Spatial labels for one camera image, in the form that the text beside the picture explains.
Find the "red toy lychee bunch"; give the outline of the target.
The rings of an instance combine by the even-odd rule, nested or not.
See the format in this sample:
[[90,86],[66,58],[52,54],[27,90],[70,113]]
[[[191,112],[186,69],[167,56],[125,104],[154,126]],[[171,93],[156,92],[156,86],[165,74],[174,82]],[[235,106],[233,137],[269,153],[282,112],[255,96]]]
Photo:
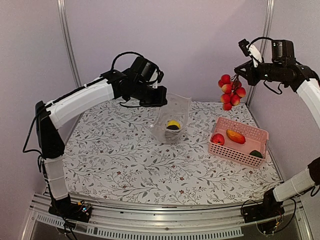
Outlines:
[[222,91],[220,101],[224,111],[230,111],[233,107],[241,103],[241,99],[247,95],[245,88],[239,79],[239,75],[230,76],[224,74],[218,81],[218,86]]

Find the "clear zip top bag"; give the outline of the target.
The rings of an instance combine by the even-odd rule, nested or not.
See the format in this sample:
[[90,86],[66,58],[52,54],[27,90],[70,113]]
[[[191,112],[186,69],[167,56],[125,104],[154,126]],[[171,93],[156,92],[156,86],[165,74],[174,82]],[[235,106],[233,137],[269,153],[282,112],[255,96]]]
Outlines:
[[192,99],[173,93],[166,95],[167,104],[156,111],[150,132],[162,144],[176,143],[186,130]]

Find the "yellow toy pepper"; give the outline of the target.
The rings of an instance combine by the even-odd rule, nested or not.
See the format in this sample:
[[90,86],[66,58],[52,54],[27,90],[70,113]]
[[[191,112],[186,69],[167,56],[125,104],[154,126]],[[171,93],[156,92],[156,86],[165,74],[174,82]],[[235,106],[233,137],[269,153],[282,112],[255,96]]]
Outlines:
[[167,123],[167,126],[170,126],[170,125],[177,125],[179,128],[181,127],[180,123],[176,120],[170,120],[168,123]]

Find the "purple toy eggplant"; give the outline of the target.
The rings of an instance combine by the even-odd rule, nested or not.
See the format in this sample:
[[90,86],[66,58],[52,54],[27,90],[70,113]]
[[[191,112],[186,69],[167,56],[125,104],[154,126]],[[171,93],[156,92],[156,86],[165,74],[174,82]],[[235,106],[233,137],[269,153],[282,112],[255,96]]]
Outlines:
[[166,127],[168,130],[179,130],[180,128],[177,125],[169,125]]

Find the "orange toy mango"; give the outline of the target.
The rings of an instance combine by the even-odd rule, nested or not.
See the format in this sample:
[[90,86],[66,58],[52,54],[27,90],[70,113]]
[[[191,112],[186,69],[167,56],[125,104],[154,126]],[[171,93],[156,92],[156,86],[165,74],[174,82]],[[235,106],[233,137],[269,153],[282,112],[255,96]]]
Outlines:
[[246,138],[243,134],[233,131],[231,129],[226,130],[226,135],[232,142],[235,142],[237,144],[243,145],[246,142]]

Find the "red toy apple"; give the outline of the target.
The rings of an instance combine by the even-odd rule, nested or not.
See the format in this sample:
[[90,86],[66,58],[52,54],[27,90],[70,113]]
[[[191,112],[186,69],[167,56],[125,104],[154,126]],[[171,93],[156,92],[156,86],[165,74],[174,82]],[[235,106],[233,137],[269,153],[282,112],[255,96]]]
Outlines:
[[217,145],[223,146],[225,144],[225,137],[220,133],[216,133],[216,134],[213,134],[211,136],[210,141],[213,144],[217,144]]

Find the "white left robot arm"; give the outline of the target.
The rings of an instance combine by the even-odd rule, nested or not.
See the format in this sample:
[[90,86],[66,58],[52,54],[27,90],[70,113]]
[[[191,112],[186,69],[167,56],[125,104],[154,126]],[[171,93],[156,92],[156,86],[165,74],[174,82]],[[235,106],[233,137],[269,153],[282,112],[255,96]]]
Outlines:
[[45,181],[56,201],[55,209],[63,216],[74,213],[74,205],[66,200],[68,190],[63,170],[65,144],[59,129],[69,120],[101,103],[122,98],[136,99],[141,107],[162,107],[167,104],[166,87],[160,85],[164,73],[152,61],[137,54],[132,65],[123,70],[102,73],[95,80],[55,99],[36,104],[36,134],[44,160]]

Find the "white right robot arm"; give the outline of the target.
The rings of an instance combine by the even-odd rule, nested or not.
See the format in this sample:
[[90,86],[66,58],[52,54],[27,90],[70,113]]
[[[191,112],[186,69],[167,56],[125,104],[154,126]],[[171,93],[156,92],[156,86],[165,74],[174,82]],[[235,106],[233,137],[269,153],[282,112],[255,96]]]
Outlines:
[[[260,51],[252,42],[243,39],[238,46],[250,60],[235,67],[237,76],[244,78],[248,85],[256,86],[260,81],[277,82],[290,87],[303,100],[315,122],[320,122],[320,78],[310,67],[297,62],[294,44],[290,40],[271,39],[271,62],[264,61]],[[311,196],[320,190],[320,160],[316,158],[306,169],[277,187],[268,190],[263,196],[258,213],[269,218],[278,210],[283,201],[311,191]]]

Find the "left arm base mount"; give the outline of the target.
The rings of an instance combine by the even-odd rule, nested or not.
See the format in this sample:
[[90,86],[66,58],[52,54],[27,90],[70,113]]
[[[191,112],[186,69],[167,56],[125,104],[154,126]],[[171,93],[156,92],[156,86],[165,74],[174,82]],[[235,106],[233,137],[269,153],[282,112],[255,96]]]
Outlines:
[[77,203],[69,199],[53,200],[48,212],[67,220],[88,223],[92,214],[92,205],[85,203],[83,200]]

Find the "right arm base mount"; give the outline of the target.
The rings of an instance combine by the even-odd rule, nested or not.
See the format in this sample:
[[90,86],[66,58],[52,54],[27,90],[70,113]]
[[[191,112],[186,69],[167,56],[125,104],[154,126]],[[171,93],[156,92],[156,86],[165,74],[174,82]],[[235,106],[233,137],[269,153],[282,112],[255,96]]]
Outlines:
[[240,213],[245,223],[251,223],[283,216],[285,210],[283,206],[278,202],[275,205],[270,205],[268,203],[258,203],[242,206]]

